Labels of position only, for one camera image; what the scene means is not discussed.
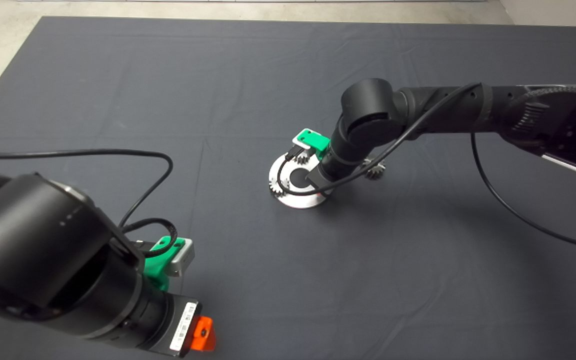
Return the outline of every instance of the black cable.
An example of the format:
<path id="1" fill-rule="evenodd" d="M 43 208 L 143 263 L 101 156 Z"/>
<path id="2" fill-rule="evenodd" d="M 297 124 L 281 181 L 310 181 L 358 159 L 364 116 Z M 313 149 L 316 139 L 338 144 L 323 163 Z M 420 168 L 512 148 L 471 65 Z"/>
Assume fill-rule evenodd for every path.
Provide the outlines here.
<path id="1" fill-rule="evenodd" d="M 277 184 L 282 189 L 282 191 L 284 191 L 286 194 L 295 195 L 295 196 L 311 196 L 311 195 L 315 195 L 315 194 L 320 194 L 322 192 L 330 191 L 330 190 L 332 190 L 336 187 L 339 187 L 343 184 L 352 182 L 352 180 L 355 180 L 356 178 L 359 178 L 362 175 L 368 173 L 368 171 L 370 169 L 377 166 L 382 160 L 384 160 L 386 157 L 388 157 L 388 155 L 390 155 L 390 153 L 392 153 L 395 149 L 397 149 L 400 145 L 402 145 L 402 143 L 410 136 L 410 134 L 412 134 L 414 132 L 414 130 L 416 130 L 419 126 L 421 126 L 423 123 L 425 123 L 425 121 L 429 117 L 433 116 L 439 109 L 441 109 L 441 107 L 446 105 L 448 102 L 454 100 L 454 98 L 457 98 L 457 96 L 461 96 L 462 94 L 470 91 L 472 88 L 478 87 L 480 85 L 481 85 L 480 82 L 473 82 L 471 84 L 464 85 L 458 89 L 455 89 L 455 91 L 448 94 L 448 96 L 445 96 L 444 98 L 442 98 L 439 102 L 437 102 L 430 109 L 428 109 L 428 111 L 426 111 L 423 115 L 419 116 L 419 118 L 416 121 L 414 121 L 414 123 L 412 125 L 410 125 L 400 135 L 400 137 L 398 137 L 391 145 L 389 145 L 384 151 L 382 151 L 379 155 L 377 155 L 377 157 L 375 157 L 370 162 L 372 164 L 372 166 L 370 166 L 370 165 L 364 166 L 363 168 L 361 168 L 361 170 L 359 170 L 355 173 L 352 173 L 346 177 L 340 178 L 337 181 L 331 182 L 326 186 L 319 187 L 318 189 L 314 189 L 311 191 L 298 192 L 298 191 L 292 191 L 292 190 L 288 189 L 288 187 L 285 187 L 284 184 L 282 184 L 282 182 L 281 182 L 282 170 L 284 170 L 284 166 L 289 161 L 291 161 L 291 157 L 287 155 L 286 158 L 281 163 L 281 166 L 279 166 L 279 171 L 277 171 Z"/>
<path id="2" fill-rule="evenodd" d="M 492 194 L 492 196 L 494 196 L 494 198 L 501 203 L 501 205 L 503 205 L 503 207 L 505 207 L 509 212 L 511 212 L 514 216 L 518 217 L 519 220 L 523 221 L 524 223 L 532 226 L 533 228 L 541 231 L 544 234 L 550 235 L 551 237 L 554 237 L 556 239 L 565 241 L 569 244 L 573 244 L 576 245 L 576 239 L 573 239 L 572 237 L 567 237 L 566 235 L 562 235 L 558 232 L 555 232 L 553 230 L 550 230 L 548 228 L 545 228 L 541 225 L 539 225 L 538 223 L 533 222 L 532 220 L 524 217 L 523 215 L 519 214 L 519 212 L 517 212 L 517 210 L 515 210 L 512 206 L 509 205 L 509 203 L 507 203 L 501 196 L 500 194 L 495 190 L 495 188 L 492 186 L 492 184 L 490 183 L 490 180 L 488 178 L 488 176 L 486 176 L 486 172 L 484 171 L 483 167 L 482 167 L 482 162 L 480 160 L 480 155 L 479 152 L 477 150 L 477 139 L 475 136 L 474 132 L 470 133 L 470 145 L 472 146 L 472 156 L 475 158 L 475 165 L 477 166 L 477 171 L 479 172 L 479 175 L 481 177 L 481 179 L 483 180 L 484 184 L 486 185 L 487 189 L 490 191 L 490 194 Z"/>
<path id="3" fill-rule="evenodd" d="M 124 234 L 130 233 L 131 231 L 141 229 L 144 226 L 151 225 L 151 224 L 159 224 L 159 225 L 164 226 L 168 230 L 168 233 L 170 234 L 170 242 L 166 246 L 164 246 L 163 248 L 160 248 L 157 250 L 142 251 L 141 253 L 143 254 L 144 258 L 154 258 L 155 256 L 159 256 L 159 255 L 166 253 L 166 251 L 170 250 L 173 247 L 173 244 L 175 243 L 175 241 L 177 241 L 177 228 L 174 226 L 173 223 L 171 223 L 170 221 L 168 221 L 167 219 L 164 219 L 164 218 L 140 219 L 139 221 L 135 221 L 133 223 L 130 223 L 130 224 L 122 227 L 121 232 Z"/>
<path id="4" fill-rule="evenodd" d="M 87 157 L 89 155 L 130 155 L 132 157 L 146 157 L 146 158 L 159 158 L 166 160 L 167 169 L 146 192 L 140 196 L 135 203 L 128 209 L 126 214 L 123 215 L 119 221 L 118 227 L 126 225 L 128 218 L 135 212 L 148 196 L 150 196 L 160 184 L 169 177 L 173 169 L 172 159 L 163 152 L 146 151 L 146 150 L 133 150 L 130 148 L 94 148 L 86 150 L 55 150 L 55 151 L 41 151 L 41 152 L 0 152 L 0 160 L 13 160 L 13 159 L 39 159 L 39 158 L 66 158 L 66 157 Z"/>

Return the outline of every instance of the gray fabric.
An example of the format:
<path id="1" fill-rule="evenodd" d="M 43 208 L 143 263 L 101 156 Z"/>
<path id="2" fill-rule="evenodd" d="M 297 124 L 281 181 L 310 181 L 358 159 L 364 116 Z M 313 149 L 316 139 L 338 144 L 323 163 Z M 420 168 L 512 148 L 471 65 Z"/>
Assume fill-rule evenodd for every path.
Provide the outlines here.
<path id="1" fill-rule="evenodd" d="M 183 293 L 218 339 L 195 359 L 576 359 L 576 247 L 496 203 L 466 136 L 405 143 L 383 180 L 319 208 L 270 197 L 268 169 L 290 139 L 330 134 L 341 93 L 368 77 L 576 84 L 576 27 L 42 18 L 0 78 L 0 151 L 174 158 L 134 218 L 169 217 L 195 241 Z M 480 142 L 510 203 L 576 237 L 576 173 L 496 135 Z M 0 161 L 79 187 L 116 220 L 162 169 Z M 161 358 L 0 319 L 0 360 Z"/>

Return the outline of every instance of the circular metal base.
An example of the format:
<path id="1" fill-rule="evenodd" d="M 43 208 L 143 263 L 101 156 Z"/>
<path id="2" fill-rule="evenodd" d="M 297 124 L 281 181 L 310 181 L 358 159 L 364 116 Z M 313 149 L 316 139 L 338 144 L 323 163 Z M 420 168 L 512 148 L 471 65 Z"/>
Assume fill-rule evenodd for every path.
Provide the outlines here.
<path id="1" fill-rule="evenodd" d="M 320 193 L 310 194 L 308 196 L 298 196 L 296 194 L 284 193 L 283 191 L 276 191 L 279 188 L 279 185 L 277 184 L 277 172 L 279 171 L 279 167 L 286 159 L 285 156 L 286 154 L 284 153 L 284 155 L 281 155 L 277 158 L 277 160 L 274 161 L 270 167 L 270 173 L 268 174 L 268 186 L 270 187 L 270 192 L 275 196 L 275 198 L 281 201 L 284 205 L 288 205 L 288 207 L 295 209 L 308 209 L 316 207 L 317 205 L 326 201 L 326 196 Z M 313 185 L 308 185 L 307 187 L 295 186 L 290 182 L 290 175 L 293 173 L 293 171 L 298 169 L 304 169 L 310 172 L 311 170 L 315 169 L 319 163 L 320 160 L 317 158 L 317 155 L 312 155 L 310 159 L 308 159 L 308 161 L 306 161 L 304 164 L 299 164 L 294 159 L 286 162 L 286 165 L 284 165 L 283 169 L 281 169 L 281 174 L 279 174 L 279 178 L 281 178 L 281 184 L 294 192 L 308 192 L 315 190 Z"/>

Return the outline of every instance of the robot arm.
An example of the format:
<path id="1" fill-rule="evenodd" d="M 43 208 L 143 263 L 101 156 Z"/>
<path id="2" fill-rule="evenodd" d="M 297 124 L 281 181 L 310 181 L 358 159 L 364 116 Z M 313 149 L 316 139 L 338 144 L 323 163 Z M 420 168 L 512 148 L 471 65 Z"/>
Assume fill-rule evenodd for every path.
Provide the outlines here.
<path id="1" fill-rule="evenodd" d="M 365 79 L 343 92 L 342 116 L 319 164 L 315 189 L 349 176 L 377 146 L 394 141 L 455 87 L 402 88 Z M 425 119 L 425 133 L 497 132 L 505 141 L 576 171 L 576 86 L 487 86 L 459 94 Z"/>
<path id="2" fill-rule="evenodd" d="M 0 316 L 169 356 L 211 350 L 201 303 L 166 291 L 191 240 L 162 237 L 145 258 L 124 232 L 70 186 L 0 175 Z"/>

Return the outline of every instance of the barcode label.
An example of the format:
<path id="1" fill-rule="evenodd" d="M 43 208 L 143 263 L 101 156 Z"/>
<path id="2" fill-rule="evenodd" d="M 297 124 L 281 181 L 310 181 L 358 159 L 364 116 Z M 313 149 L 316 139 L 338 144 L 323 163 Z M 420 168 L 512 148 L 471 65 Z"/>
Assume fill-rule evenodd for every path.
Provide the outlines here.
<path id="1" fill-rule="evenodd" d="M 179 324 L 176 326 L 176 331 L 174 331 L 172 342 L 170 342 L 170 350 L 181 351 L 184 339 L 186 339 L 186 333 L 190 327 L 190 322 L 193 321 L 195 309 L 197 309 L 196 303 L 186 303 L 185 309 L 183 309 L 183 313 L 181 314 L 181 319 L 179 319 Z"/>

